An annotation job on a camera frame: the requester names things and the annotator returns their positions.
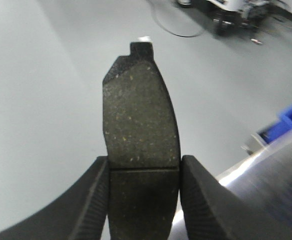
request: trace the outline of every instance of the epoxy floor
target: epoxy floor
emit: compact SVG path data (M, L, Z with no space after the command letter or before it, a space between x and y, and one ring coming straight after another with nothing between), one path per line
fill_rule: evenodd
M129 43L150 36L177 117L182 154L217 175L292 103L292 23L270 18L252 44L224 38L173 0L0 0L0 231L64 192L97 156L102 79Z

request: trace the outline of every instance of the metal surface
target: metal surface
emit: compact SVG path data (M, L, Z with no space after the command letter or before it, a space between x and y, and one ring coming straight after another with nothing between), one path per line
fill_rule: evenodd
M217 179L250 209L263 211L292 228L292 131ZM188 239L183 213L179 211L169 240L181 238Z
M166 240L176 209L180 147L152 44L133 42L103 81L112 240Z

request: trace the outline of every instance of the blue container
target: blue container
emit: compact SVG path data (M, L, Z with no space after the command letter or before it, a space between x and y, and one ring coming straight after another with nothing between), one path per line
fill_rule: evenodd
M292 105L278 114L279 121L267 130L263 136L266 143L270 143L292 129Z

